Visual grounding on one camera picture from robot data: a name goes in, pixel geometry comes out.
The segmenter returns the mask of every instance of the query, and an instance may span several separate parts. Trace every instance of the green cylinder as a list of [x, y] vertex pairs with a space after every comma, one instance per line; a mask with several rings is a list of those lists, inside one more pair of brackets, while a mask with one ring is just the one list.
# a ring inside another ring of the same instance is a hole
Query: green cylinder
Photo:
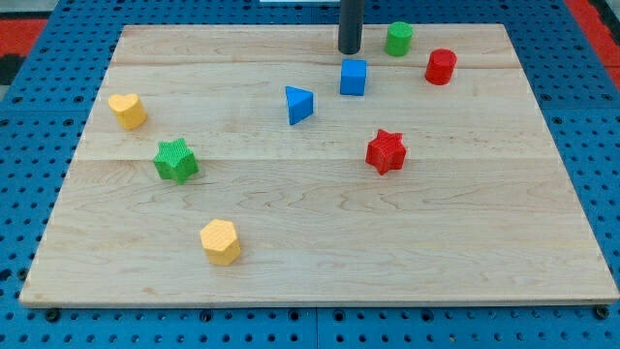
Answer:
[[394, 22], [387, 28], [386, 53], [392, 56], [404, 56], [409, 52], [414, 28], [405, 22]]

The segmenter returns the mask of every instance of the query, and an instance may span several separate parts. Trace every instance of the green star-shaped block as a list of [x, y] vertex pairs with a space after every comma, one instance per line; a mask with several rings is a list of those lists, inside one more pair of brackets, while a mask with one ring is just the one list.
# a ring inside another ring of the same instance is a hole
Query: green star-shaped block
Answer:
[[198, 171], [194, 152], [185, 145], [185, 139], [174, 142], [159, 142], [159, 152], [153, 159], [159, 177], [185, 183], [187, 177]]

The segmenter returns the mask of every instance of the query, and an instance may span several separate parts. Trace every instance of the yellow block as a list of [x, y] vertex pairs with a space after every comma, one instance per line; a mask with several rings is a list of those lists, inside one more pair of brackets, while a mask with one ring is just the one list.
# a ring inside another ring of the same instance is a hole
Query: yellow block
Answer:
[[201, 230], [202, 248], [211, 264], [227, 266], [241, 254], [234, 224], [214, 219]]
[[111, 95], [108, 105], [116, 115], [116, 120], [125, 130], [133, 130], [146, 120], [146, 111], [137, 94]]

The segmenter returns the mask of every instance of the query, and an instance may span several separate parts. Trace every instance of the black cylinder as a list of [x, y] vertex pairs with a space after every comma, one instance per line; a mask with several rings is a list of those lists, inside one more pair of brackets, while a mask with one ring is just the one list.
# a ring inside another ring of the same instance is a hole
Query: black cylinder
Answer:
[[364, 0], [340, 0], [338, 50], [355, 54], [361, 48], [361, 28], [364, 23]]

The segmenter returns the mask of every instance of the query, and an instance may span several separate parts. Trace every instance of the toy block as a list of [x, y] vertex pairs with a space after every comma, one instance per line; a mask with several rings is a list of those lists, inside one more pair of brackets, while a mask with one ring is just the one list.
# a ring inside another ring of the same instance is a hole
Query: toy block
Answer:
[[409, 53], [411, 38], [414, 36], [414, 28], [409, 23], [397, 21], [387, 28], [385, 51], [395, 57]]
[[314, 93], [292, 86], [286, 86], [285, 91], [290, 125], [293, 126], [312, 115], [314, 112]]
[[125, 130], [133, 130], [146, 121], [146, 111], [137, 94], [111, 95], [108, 105], [116, 115], [118, 124]]
[[377, 138], [368, 144], [366, 163], [374, 166], [379, 175], [389, 170], [400, 170], [405, 162], [407, 148], [401, 142], [403, 134], [379, 130]]
[[363, 96], [366, 87], [366, 61], [344, 59], [340, 70], [340, 94]]
[[185, 145], [185, 139], [173, 142], [159, 142], [159, 152], [153, 159], [161, 179], [173, 179], [178, 184], [185, 183], [187, 177], [198, 171], [194, 152]]
[[426, 74], [428, 82], [436, 85], [445, 85], [450, 82], [456, 65], [456, 54], [446, 48], [438, 48], [430, 53]]
[[214, 265], [228, 266], [241, 254], [239, 239], [230, 221], [212, 220], [202, 228], [201, 242], [206, 258]]

